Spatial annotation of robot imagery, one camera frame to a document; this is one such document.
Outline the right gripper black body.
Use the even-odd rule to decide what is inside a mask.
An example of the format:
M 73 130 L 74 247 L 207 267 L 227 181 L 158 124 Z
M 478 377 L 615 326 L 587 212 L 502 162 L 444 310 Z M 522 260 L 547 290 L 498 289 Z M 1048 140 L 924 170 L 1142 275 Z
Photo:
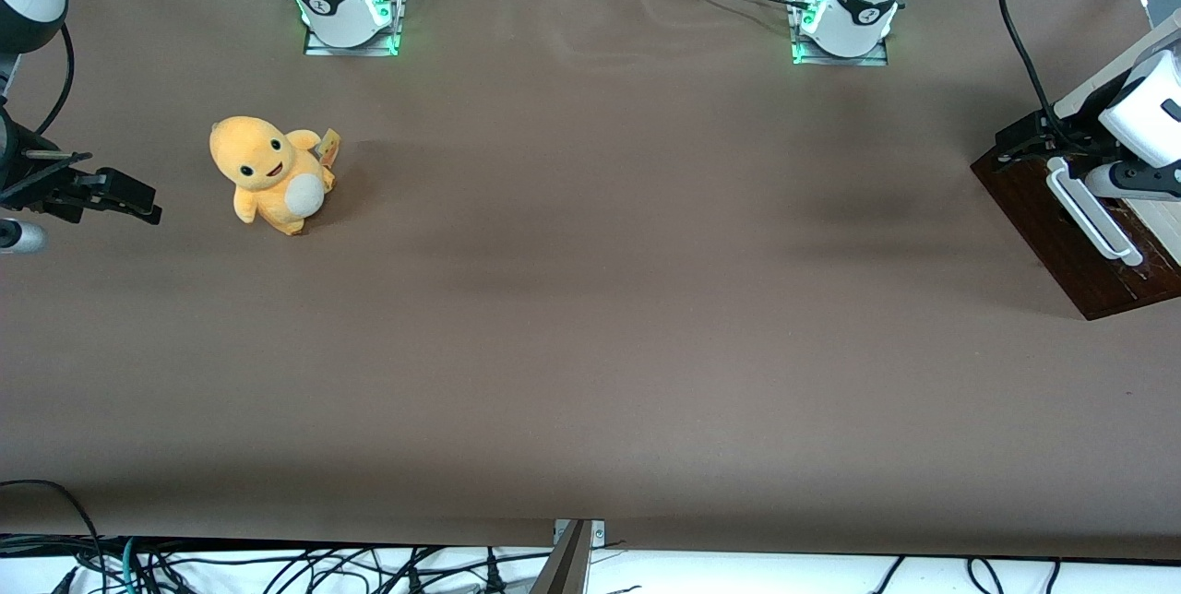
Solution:
M 17 194 L 17 185 L 26 178 L 27 131 L 1 103 L 1 203 L 11 203 Z

